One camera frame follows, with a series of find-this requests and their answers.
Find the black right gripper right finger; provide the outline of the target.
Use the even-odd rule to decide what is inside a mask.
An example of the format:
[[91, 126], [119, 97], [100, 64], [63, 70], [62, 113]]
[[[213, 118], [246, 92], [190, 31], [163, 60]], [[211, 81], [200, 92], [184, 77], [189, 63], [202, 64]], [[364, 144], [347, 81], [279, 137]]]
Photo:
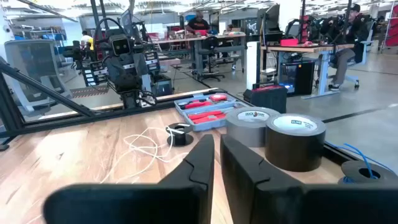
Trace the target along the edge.
[[234, 224], [398, 224], [398, 175], [304, 184], [227, 134], [220, 157]]

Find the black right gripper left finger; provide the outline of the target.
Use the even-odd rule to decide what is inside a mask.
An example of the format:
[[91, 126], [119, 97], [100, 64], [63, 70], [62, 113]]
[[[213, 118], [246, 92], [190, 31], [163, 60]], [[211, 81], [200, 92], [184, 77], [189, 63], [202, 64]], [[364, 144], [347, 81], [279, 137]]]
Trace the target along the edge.
[[44, 202], [46, 224], [210, 224], [215, 143], [204, 135], [156, 184], [73, 184]]

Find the small black plastic spool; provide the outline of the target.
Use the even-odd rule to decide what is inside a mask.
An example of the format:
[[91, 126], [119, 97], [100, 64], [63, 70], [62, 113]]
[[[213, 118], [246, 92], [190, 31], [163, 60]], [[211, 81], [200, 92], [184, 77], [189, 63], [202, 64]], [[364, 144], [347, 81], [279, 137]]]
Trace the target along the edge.
[[165, 128], [169, 134], [167, 143], [169, 146], [183, 147], [193, 142], [193, 136], [189, 135], [193, 131], [193, 126], [187, 123], [174, 123]]

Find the person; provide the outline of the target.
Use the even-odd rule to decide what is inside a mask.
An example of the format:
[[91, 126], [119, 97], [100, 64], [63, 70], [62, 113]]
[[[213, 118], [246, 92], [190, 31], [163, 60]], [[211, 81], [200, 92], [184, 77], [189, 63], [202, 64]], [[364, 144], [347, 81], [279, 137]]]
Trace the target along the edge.
[[361, 13], [361, 6], [359, 4], [353, 4], [349, 10], [348, 26], [345, 30], [346, 38], [345, 41], [348, 44], [354, 44], [351, 49], [343, 49], [337, 51], [333, 56], [332, 62], [336, 66], [336, 73], [329, 84], [329, 90], [338, 91], [340, 86], [345, 80], [346, 71], [348, 68], [348, 62], [352, 59], [359, 63], [363, 59], [364, 41], [368, 38], [369, 31], [367, 22], [369, 17], [364, 16]]
[[206, 35], [210, 30], [209, 23], [204, 20], [203, 13], [201, 11], [197, 11], [196, 15], [193, 19], [188, 21], [186, 26], [186, 31], [191, 32], [192, 34], [204, 34]]
[[94, 45], [93, 45], [93, 38], [88, 35], [87, 31], [84, 30], [82, 32], [82, 38], [80, 40], [80, 46], [81, 49], [85, 52], [85, 55], [87, 58], [89, 58], [91, 61], [94, 60]]

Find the small grey tape roll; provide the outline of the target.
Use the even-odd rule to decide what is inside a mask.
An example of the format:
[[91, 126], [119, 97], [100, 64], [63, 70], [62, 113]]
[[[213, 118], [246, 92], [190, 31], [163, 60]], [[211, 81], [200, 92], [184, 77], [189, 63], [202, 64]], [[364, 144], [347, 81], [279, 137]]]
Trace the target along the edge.
[[322, 163], [326, 125], [304, 114], [273, 115], [266, 121], [266, 159], [292, 172], [309, 172]]

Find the black office chair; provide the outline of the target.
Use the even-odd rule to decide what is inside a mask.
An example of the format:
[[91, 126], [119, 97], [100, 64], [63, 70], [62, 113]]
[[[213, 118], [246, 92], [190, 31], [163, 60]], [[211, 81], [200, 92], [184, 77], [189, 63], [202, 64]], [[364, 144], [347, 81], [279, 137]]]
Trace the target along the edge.
[[199, 81], [203, 81], [206, 79], [215, 79], [218, 82], [220, 82], [220, 77], [225, 78], [224, 75], [220, 74], [219, 72], [215, 71], [212, 69], [212, 57], [215, 56], [216, 54], [216, 49], [219, 46], [219, 41], [218, 38], [214, 35], [207, 37], [201, 44], [201, 49], [199, 50], [198, 54], [203, 56], [206, 56], [207, 58], [207, 66], [208, 70], [204, 70], [201, 75], [198, 76]]

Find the black and red toolbox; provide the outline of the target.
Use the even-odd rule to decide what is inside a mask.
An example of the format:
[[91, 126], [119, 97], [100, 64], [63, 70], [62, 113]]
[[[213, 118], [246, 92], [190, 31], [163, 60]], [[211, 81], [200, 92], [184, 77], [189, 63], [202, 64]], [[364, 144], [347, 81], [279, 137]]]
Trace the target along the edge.
[[287, 89], [281, 85], [268, 85], [253, 90], [246, 90], [243, 98], [248, 103], [263, 108], [286, 113]]

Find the white tower unit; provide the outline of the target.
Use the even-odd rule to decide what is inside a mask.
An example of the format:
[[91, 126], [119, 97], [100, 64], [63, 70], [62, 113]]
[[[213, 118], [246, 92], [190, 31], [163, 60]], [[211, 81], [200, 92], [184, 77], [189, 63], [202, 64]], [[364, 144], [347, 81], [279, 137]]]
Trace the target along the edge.
[[259, 57], [260, 43], [258, 41], [248, 42], [245, 59], [246, 88], [248, 90], [252, 90], [253, 85], [259, 82]]

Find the black monitor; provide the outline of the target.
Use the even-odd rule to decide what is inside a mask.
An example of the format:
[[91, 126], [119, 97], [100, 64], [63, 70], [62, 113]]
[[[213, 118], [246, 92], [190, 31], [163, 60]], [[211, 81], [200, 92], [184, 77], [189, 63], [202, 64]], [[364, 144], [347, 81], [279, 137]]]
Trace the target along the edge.
[[279, 4], [274, 4], [267, 9], [260, 9], [257, 12], [259, 33], [264, 42], [277, 42], [283, 32], [279, 27]]

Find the wooden desk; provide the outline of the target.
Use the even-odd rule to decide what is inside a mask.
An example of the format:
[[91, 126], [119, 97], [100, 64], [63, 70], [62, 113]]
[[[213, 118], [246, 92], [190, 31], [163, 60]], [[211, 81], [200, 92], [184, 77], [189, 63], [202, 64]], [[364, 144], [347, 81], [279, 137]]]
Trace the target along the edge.
[[281, 69], [280, 66], [285, 62], [283, 59], [283, 52], [297, 52], [297, 53], [311, 53], [311, 54], [319, 54], [322, 55], [323, 58], [320, 64], [320, 78], [319, 84], [317, 87], [317, 92], [311, 95], [302, 96], [301, 99], [308, 100], [311, 98], [319, 98], [323, 96], [333, 95], [339, 93], [338, 91], [328, 91], [328, 83], [327, 83], [327, 72], [328, 72], [328, 63], [330, 61], [330, 55], [334, 50], [343, 50], [343, 49], [351, 49], [354, 47], [354, 44], [338, 44], [338, 45], [311, 45], [304, 46], [303, 44], [299, 44], [296, 46], [261, 46], [261, 50], [278, 52], [277, 54], [277, 81], [280, 82]]

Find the light office chair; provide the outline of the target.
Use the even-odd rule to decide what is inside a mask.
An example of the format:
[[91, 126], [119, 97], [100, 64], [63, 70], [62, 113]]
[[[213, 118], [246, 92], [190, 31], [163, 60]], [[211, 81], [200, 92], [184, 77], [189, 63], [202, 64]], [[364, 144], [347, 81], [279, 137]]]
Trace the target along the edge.
[[375, 22], [370, 20], [362, 26], [361, 30], [363, 33], [359, 36], [359, 39], [356, 39], [354, 45], [355, 56], [348, 60], [348, 68], [357, 64], [364, 65], [366, 63], [367, 52], [373, 44], [372, 36], [374, 24]]

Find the red bin shelf rack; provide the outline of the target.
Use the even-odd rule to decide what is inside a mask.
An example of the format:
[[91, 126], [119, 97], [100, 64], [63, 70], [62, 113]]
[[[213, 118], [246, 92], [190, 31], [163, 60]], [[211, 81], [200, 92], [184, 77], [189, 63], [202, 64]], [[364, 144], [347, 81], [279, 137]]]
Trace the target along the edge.
[[398, 2], [394, 3], [390, 18], [388, 18], [384, 45], [386, 47], [398, 47]]

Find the red-handled screwdriver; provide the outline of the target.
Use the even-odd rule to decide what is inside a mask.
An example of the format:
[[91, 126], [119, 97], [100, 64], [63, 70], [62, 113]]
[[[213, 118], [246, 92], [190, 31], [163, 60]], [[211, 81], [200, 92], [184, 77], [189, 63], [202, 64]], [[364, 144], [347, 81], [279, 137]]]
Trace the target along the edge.
[[194, 119], [193, 123], [194, 124], [201, 124], [201, 123], [206, 123], [206, 122], [210, 122], [210, 121], [217, 121], [219, 119], [224, 119], [225, 118], [225, 114], [221, 113], [218, 115], [209, 115], [203, 118], [198, 118], [198, 119]]
[[196, 120], [196, 119], [201, 119], [201, 118], [206, 118], [208, 116], [216, 116], [219, 114], [222, 114], [223, 112], [221, 110], [214, 110], [214, 111], [206, 111], [203, 113], [197, 113], [197, 114], [189, 114], [188, 117], [190, 120]]

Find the black aluminium table frame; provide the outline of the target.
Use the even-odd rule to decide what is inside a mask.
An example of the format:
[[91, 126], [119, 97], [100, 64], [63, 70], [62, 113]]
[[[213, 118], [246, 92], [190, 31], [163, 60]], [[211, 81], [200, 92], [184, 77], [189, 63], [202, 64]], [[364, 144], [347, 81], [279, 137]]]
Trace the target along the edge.
[[[70, 108], [74, 113], [26, 122], [16, 103], [12, 99], [11, 92], [4, 79], [5, 74], [31, 86], [32, 88], [35, 88], [36, 90], [39, 90], [54, 99], [57, 103]], [[25, 76], [18, 69], [12, 68], [2, 57], [0, 57], [0, 119], [6, 129], [4, 132], [0, 133], [0, 139], [4, 138], [6, 140], [5, 142], [0, 143], [0, 151], [5, 151], [8, 148], [7, 143], [13, 140], [16, 136], [169, 109], [173, 107], [175, 100], [184, 100], [191, 96], [198, 96], [201, 94], [207, 96], [212, 93], [227, 93], [227, 91], [219, 88], [208, 88], [205, 90], [161, 96], [155, 99], [154, 106], [145, 108], [124, 109], [122, 106], [107, 106], [104, 109], [90, 109], [75, 103], [34, 79]]]

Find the grey duct tape roll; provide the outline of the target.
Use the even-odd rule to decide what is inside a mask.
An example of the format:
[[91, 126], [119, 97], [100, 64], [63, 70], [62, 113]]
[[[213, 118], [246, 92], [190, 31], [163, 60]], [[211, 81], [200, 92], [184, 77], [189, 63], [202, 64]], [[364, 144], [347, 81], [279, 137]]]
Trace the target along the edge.
[[247, 147], [264, 147], [267, 120], [278, 111], [263, 107], [243, 107], [226, 114], [227, 134]]

